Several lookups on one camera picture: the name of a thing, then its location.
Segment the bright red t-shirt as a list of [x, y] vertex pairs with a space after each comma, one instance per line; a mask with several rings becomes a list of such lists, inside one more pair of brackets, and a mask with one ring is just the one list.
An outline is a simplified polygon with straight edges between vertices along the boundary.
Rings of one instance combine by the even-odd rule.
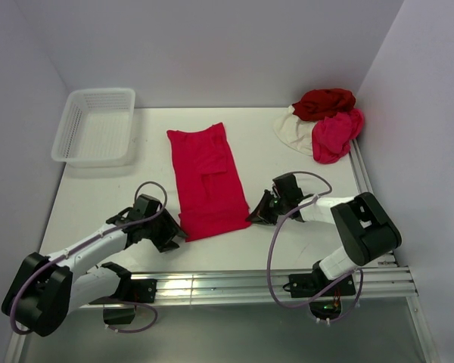
[[169, 130], [166, 135], [187, 242], [250, 227], [249, 206], [224, 125], [199, 132]]

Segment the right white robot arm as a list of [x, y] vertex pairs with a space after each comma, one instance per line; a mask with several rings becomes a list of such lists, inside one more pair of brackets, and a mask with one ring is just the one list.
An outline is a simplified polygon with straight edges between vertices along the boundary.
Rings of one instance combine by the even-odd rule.
[[[297, 183], [298, 175], [317, 178], [327, 189], [318, 194], [304, 194]], [[338, 286], [338, 278], [346, 278], [349, 272], [397, 249], [402, 243], [400, 231], [374, 194], [363, 192], [354, 197], [332, 197], [332, 191], [331, 184], [320, 175], [288, 172], [272, 180], [272, 188], [264, 191], [260, 202], [246, 218], [253, 224], [275, 226], [268, 252], [268, 275], [275, 241], [288, 219], [321, 222], [336, 228], [341, 247], [313, 265], [306, 283], [289, 283], [289, 287], [308, 290], [312, 295], [330, 294]]]

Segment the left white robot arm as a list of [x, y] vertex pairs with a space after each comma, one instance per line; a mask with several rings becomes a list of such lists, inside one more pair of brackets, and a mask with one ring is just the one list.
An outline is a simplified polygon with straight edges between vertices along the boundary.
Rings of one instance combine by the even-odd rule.
[[78, 243], [46, 256], [29, 254], [5, 295], [2, 312], [16, 333], [46, 337], [72, 311], [89, 303], [147, 306], [154, 301], [156, 282], [133, 281], [130, 270], [108, 257], [143, 240], [167, 253], [187, 237], [158, 199], [141, 194]]

